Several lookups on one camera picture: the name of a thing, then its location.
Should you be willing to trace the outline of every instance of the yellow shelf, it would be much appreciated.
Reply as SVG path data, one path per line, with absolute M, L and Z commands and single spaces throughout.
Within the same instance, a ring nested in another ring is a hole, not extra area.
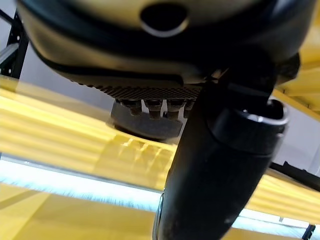
M 150 240 L 155 214 L 0 184 L 1 240 Z M 297 238 L 232 228 L 224 240 Z
M 62 107 L 63 97 L 8 78 L 0 81 L 0 152 L 162 190 L 177 146 L 138 138 Z M 48 99 L 60 99 L 60 105 Z M 83 103 L 73 100 L 74 105 Z M 97 111 L 86 106 L 87 112 Z M 269 171 L 247 209 L 320 224 L 320 193 Z
M 302 64 L 297 79 L 279 85 L 275 95 L 320 121 L 320 11 L 300 53 Z

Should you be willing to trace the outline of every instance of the black metal post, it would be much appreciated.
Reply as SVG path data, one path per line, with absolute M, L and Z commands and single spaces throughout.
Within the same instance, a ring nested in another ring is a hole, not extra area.
M 315 225 L 309 225 L 309 226 L 306 228 L 306 230 L 305 230 L 305 232 L 304 232 L 304 234 L 303 234 L 302 239 L 303 239 L 303 240 L 309 240 L 309 239 L 311 238 L 312 234 L 314 233 L 315 229 L 316 229 L 316 226 L 315 226 Z
M 11 24 L 7 48 L 2 51 L 2 53 L 6 54 L 2 54 L 0 56 L 2 57 L 1 74 L 19 79 L 28 48 L 29 38 L 24 31 L 22 22 L 17 12 L 14 15 L 14 19 L 9 17 L 2 10 L 0 11 L 0 14 L 3 19 Z M 17 49 L 12 54 L 9 54 L 12 52 L 9 50 L 13 50 L 17 46 L 16 44 L 18 44 Z
M 14 26 L 15 28 L 21 29 L 21 25 L 19 22 L 15 21 L 13 18 L 11 18 L 8 14 L 6 14 L 4 11 L 0 9 L 0 17 L 5 20 L 8 24 L 11 26 Z

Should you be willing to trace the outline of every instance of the fluorescent light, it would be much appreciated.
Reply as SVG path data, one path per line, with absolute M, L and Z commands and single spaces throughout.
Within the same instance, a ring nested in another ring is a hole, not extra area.
M 283 218 L 282 224 L 298 228 L 307 228 L 309 226 L 309 223 L 306 221 L 295 220 L 287 217 Z
M 155 212 L 160 193 L 0 160 L 0 182 L 72 198 Z
M 245 208 L 240 212 L 239 216 L 244 218 L 269 222 L 269 223 L 280 224 L 279 216 L 258 212 L 258 211 L 253 211 Z

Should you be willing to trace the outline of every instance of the hex bolt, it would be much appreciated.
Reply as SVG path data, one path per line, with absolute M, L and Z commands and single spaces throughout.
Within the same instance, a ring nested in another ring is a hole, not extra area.
M 144 100 L 145 106 L 149 109 L 151 119 L 161 118 L 162 100 Z

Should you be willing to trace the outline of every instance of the white wall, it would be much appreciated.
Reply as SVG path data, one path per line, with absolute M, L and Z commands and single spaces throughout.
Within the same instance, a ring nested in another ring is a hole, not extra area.
M 0 0 L 0 8 L 11 16 L 14 15 L 15 4 L 13 0 Z M 5 47 L 9 30 L 10 26 L 0 21 L 0 48 Z M 111 110 L 113 105 L 113 99 L 108 95 L 94 88 L 72 83 L 51 71 L 39 60 L 31 47 L 27 50 L 20 80 L 103 109 Z M 320 122 L 292 107 L 289 110 L 291 113 L 289 130 L 274 161 L 279 164 L 287 161 L 300 169 L 315 173 L 320 165 L 320 154 L 317 153 L 317 149 L 320 146 Z

